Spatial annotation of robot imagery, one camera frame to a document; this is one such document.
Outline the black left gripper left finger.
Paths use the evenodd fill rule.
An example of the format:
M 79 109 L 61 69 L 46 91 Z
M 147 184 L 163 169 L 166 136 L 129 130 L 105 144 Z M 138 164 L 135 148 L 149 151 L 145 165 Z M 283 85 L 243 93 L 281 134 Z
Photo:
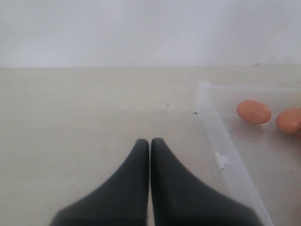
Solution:
M 58 211 L 52 226 L 145 226 L 149 143 L 138 139 L 116 172 L 92 193 Z

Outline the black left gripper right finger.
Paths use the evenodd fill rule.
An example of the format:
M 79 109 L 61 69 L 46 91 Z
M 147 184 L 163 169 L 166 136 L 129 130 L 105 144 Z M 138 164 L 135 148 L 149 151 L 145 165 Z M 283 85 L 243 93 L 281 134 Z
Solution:
M 162 138 L 151 141 L 150 189 L 157 226 L 260 226 L 253 209 L 194 176 Z

